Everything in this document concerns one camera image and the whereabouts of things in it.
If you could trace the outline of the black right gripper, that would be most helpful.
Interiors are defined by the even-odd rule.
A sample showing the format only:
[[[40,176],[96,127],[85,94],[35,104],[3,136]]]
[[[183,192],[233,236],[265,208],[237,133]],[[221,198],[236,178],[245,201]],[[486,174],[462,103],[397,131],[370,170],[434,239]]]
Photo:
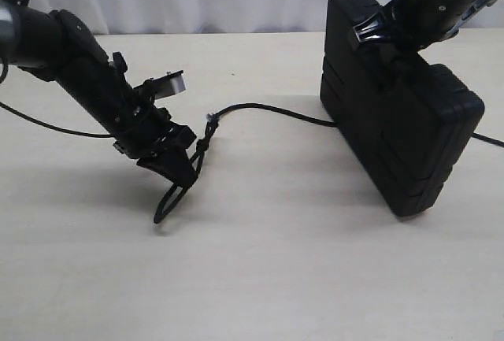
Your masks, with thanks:
[[[422,50],[455,35],[464,13],[463,0],[390,0],[353,26],[351,45],[355,50],[373,44]]]

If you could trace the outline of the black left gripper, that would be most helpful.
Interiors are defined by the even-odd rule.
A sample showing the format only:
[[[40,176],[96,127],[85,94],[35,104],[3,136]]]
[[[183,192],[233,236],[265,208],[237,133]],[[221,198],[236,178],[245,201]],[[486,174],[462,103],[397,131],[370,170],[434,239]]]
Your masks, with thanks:
[[[195,169],[186,149],[196,134],[178,124],[165,107],[155,105],[146,81],[132,87],[126,80],[128,66],[120,52],[104,68],[104,128],[115,147],[136,164],[163,176],[179,187],[191,187]]]

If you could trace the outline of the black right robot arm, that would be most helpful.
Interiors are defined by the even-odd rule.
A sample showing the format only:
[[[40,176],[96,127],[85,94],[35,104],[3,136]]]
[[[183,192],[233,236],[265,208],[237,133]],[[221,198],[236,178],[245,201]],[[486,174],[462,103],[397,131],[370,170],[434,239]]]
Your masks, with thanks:
[[[354,47],[390,43],[419,51],[451,39],[482,8],[498,0],[390,0],[353,27]]]

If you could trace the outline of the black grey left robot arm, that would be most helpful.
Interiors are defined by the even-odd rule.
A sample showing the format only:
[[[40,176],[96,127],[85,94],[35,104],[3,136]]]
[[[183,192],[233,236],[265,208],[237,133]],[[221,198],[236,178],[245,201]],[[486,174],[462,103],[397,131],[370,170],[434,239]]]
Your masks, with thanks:
[[[189,188],[196,181],[187,149],[195,133],[156,100],[184,90],[183,73],[167,72],[137,87],[119,52],[109,56],[87,25],[66,9],[44,13],[30,0],[1,0],[1,59],[58,83],[105,130],[104,138],[137,165]]]

